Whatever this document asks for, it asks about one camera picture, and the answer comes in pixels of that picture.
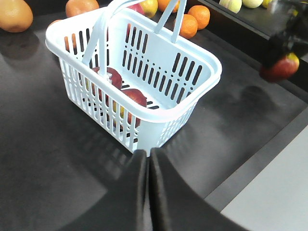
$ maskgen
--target basket handle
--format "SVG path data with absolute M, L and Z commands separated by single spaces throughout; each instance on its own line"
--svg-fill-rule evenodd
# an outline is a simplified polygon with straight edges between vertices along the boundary
M 179 4 L 179 9 L 177 12 L 176 20 L 175 20 L 175 25 L 173 29 L 173 34 L 171 36 L 171 42 L 176 43 L 178 41 L 179 33 L 180 33 L 180 28 L 184 16 L 184 11 L 185 11 L 185 6 L 186 6 L 186 1 L 187 0 L 180 0 Z M 166 21 L 170 17 L 173 8 L 177 4 L 178 0 L 171 0 L 166 7 L 165 11 L 163 12 L 161 18 L 159 19 L 157 26 L 154 30 L 156 34 L 160 32 L 160 30 L 163 28 L 163 26 L 166 24 Z
M 107 36 L 107 22 L 112 18 L 113 15 L 115 15 L 116 13 L 118 13 L 120 10 L 142 2 L 143 0 L 113 0 L 109 3 L 109 5 L 106 7 L 107 10 L 105 10 L 100 17 L 98 18 L 98 20 L 96 21 L 96 23 L 94 24 L 93 27 L 93 31 L 91 33 L 87 48 L 85 50 L 83 59 L 82 59 L 82 63 L 84 63 L 85 65 L 88 65 L 92 54 L 95 50 L 95 47 L 97 45 L 97 42 L 99 42 L 99 47 L 100 47 L 100 51 L 103 51 L 102 53 L 100 53 L 100 70 L 99 70 L 99 74 L 100 76 L 105 76 L 107 80 L 109 80 L 109 76 L 107 75 L 107 63 L 106 63 L 106 59 L 107 59 L 107 52 L 106 52 L 106 48 L 107 48 L 107 43 L 106 43 L 106 36 Z M 178 36 L 179 36 L 179 32 L 180 32 L 180 26 L 183 20 L 183 16 L 184 16 L 184 11 L 185 11 L 185 6 L 186 6 L 186 1 L 187 0 L 180 0 L 180 4 L 179 4 L 179 9 L 178 9 L 178 13 L 176 16 L 176 21 L 175 21 L 175 27 L 173 30 L 173 34 L 171 36 L 171 42 L 175 43 L 177 42 Z M 161 18 L 159 19 L 157 26 L 154 30 L 154 32 L 156 34 L 158 34 L 162 27 L 165 25 L 167 19 L 169 18 L 169 16 L 172 13 L 173 8 L 175 7 L 175 5 L 177 4 L 178 0 L 171 0 L 171 2 L 168 4 L 168 6 L 166 7 L 164 13 L 162 14 Z M 99 39 L 101 32 L 103 32 L 103 39 Z

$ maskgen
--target apple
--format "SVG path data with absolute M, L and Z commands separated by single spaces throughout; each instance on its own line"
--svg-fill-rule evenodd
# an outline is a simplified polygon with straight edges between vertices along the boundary
M 95 71 L 96 73 L 98 73 L 98 71 L 100 70 L 100 67 L 94 67 L 94 68 L 92 68 L 92 70 Z M 122 77 L 121 77 L 121 75 L 115 69 L 113 69 L 112 67 L 107 67 L 107 72 L 112 74 L 112 76 L 110 78 L 111 84 L 114 85 L 119 90 L 121 90 L 121 88 L 122 88 Z M 92 91 L 93 91 L 93 94 L 95 95 L 94 84 L 92 84 Z M 102 100 L 102 91 L 99 90 L 98 94 L 99 94 L 100 100 Z
M 147 105 L 146 97 L 143 95 L 143 93 L 140 90 L 131 88 L 131 89 L 122 90 L 122 92 L 126 94 L 128 97 L 130 97 L 133 101 L 138 103 L 139 105 L 146 107 Z M 113 101 L 113 110 L 116 112 L 116 102 L 115 101 Z M 124 107 L 122 106 L 120 107 L 120 116 L 121 118 L 124 118 Z M 127 122 L 129 124 L 131 124 L 131 118 L 132 118 L 132 114 L 128 113 Z M 139 125 L 140 125 L 140 119 L 136 118 L 135 127 L 138 127 Z
M 144 11 L 144 15 L 148 18 L 153 18 L 158 9 L 157 0 L 144 0 L 139 3 Z
M 260 76 L 267 82 L 274 83 L 291 77 L 299 67 L 299 59 L 294 53 L 285 55 L 271 68 L 261 66 Z
M 128 6 L 127 8 L 130 8 L 130 9 L 137 11 L 138 13 L 141 13 L 142 15 L 144 15 L 144 10 L 139 3 Z

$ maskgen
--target red apple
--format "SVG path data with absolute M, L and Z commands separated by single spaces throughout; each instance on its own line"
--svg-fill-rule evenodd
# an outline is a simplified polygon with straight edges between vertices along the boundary
M 144 15 L 144 10 L 139 3 L 128 6 L 127 8 L 130 8 L 130 9 L 137 11 L 138 13 L 141 13 L 142 15 Z
M 96 73 L 98 73 L 98 71 L 100 70 L 100 67 L 94 67 L 92 68 L 93 71 L 95 71 Z M 116 88 L 118 88 L 119 90 L 121 90 L 122 88 L 122 77 L 121 75 L 112 67 L 107 67 L 107 72 L 112 74 L 111 76 L 111 82 L 112 85 L 114 85 Z M 92 91 L 95 92 L 95 88 L 94 88 L 94 84 L 92 84 Z M 102 91 L 99 90 L 99 98 L 100 100 L 102 100 Z
M 133 101 L 138 103 L 139 105 L 146 107 L 146 105 L 147 105 L 146 97 L 143 95 L 143 93 L 140 90 L 131 88 L 131 89 L 122 90 L 122 92 L 124 94 L 126 94 L 128 97 L 130 97 Z M 113 101 L 113 110 L 116 111 L 116 102 L 115 101 Z M 124 118 L 124 107 L 122 107 L 122 106 L 120 107 L 120 116 L 121 116 L 121 118 Z M 131 124 L 131 118 L 132 118 L 132 114 L 128 113 L 127 122 L 129 124 Z M 136 126 L 135 127 L 138 127 L 139 125 L 140 125 L 140 119 L 136 118 Z
M 291 77 L 299 67 L 299 59 L 294 53 L 284 56 L 271 68 L 261 66 L 260 76 L 267 82 L 274 83 Z

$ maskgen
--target yellow fruit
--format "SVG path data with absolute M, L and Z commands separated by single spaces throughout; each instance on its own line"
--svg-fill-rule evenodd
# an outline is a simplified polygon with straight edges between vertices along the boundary
M 234 13 L 238 13 L 242 7 L 242 0 L 220 0 L 219 4 Z
M 33 14 L 24 0 L 0 0 L 0 28 L 18 33 L 27 30 L 33 22 Z
M 140 2 L 140 6 L 144 11 L 144 15 L 148 18 L 153 18 L 158 9 L 157 0 L 145 0 Z
M 187 14 L 195 17 L 198 23 L 198 30 L 206 28 L 210 22 L 210 10 L 206 6 L 195 5 L 189 9 Z
M 164 12 L 170 1 L 171 0 L 157 0 L 157 2 L 158 2 L 158 9 L 161 12 Z M 178 1 L 178 3 L 173 8 L 173 11 L 172 11 L 173 13 L 178 12 L 179 5 L 180 5 L 180 0 Z
M 257 8 L 262 2 L 263 0 L 242 0 L 243 5 L 251 9 Z
M 66 16 L 73 17 L 85 12 L 98 9 L 97 0 L 68 0 L 65 6 Z
M 268 6 L 269 6 L 269 3 L 271 2 L 272 0 L 263 0 L 263 2 L 262 2 L 262 6 L 264 7 L 264 8 L 268 8 Z
M 191 39 L 196 35 L 198 30 L 198 23 L 195 17 L 190 14 L 184 14 L 182 25 L 180 28 L 180 35 L 186 39 Z

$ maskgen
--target fruit display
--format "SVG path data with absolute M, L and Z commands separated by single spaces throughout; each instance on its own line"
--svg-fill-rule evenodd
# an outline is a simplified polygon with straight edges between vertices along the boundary
M 198 30 L 198 22 L 190 14 L 184 14 L 182 25 L 180 28 L 180 35 L 186 39 L 194 37 Z
M 125 95 L 127 95 L 128 97 L 130 97 L 133 101 L 135 101 L 136 103 L 138 103 L 139 105 L 146 107 L 147 105 L 147 100 L 146 97 L 143 95 L 143 93 L 135 88 L 131 88 L 131 89 L 125 89 L 122 90 L 122 93 L 124 93 Z M 113 101 L 113 111 L 116 112 L 116 102 Z M 124 107 L 120 107 L 120 116 L 123 119 L 124 118 Z M 132 114 L 128 113 L 127 116 L 127 122 L 129 124 L 131 124 L 132 122 Z M 135 127 L 138 127 L 140 125 L 141 120 L 139 118 L 136 118 L 136 124 Z
M 242 0 L 220 0 L 219 4 L 233 13 L 238 13 L 242 7 Z
M 27 30 L 33 22 L 33 13 L 24 0 L 0 1 L 0 28 L 11 33 Z
M 299 67 L 299 59 L 294 53 L 282 57 L 271 68 L 260 69 L 260 76 L 267 82 L 278 82 L 291 77 Z
M 203 5 L 192 6 L 187 14 L 184 14 L 180 27 L 180 36 L 186 39 L 194 37 L 198 30 L 207 27 L 210 22 L 210 10 Z
M 202 30 L 207 27 L 210 22 L 210 10 L 206 6 L 195 5 L 192 6 L 188 13 L 195 17 L 198 23 L 198 30 Z
M 247 8 L 257 8 L 262 4 L 263 0 L 242 0 L 242 3 Z
M 159 11 L 164 12 L 170 1 L 171 0 L 157 0 Z M 179 5 L 180 5 L 180 1 L 177 2 L 175 7 L 173 8 L 172 13 L 178 12 Z
M 238 13 L 242 5 L 249 9 L 254 9 L 259 6 L 262 6 L 266 9 L 271 1 L 272 0 L 220 0 L 219 5 L 234 13 Z
M 158 9 L 158 1 L 157 0 L 145 0 L 140 2 L 140 6 L 144 11 L 144 15 L 148 18 L 153 18 Z
M 98 9 L 100 6 L 97 0 L 68 0 L 65 5 L 66 16 L 73 17 L 82 13 Z
M 142 15 L 144 15 L 144 11 L 143 8 L 141 7 L 141 5 L 139 3 L 133 4 L 131 6 L 128 6 L 127 8 L 130 8 L 138 13 L 141 13 Z

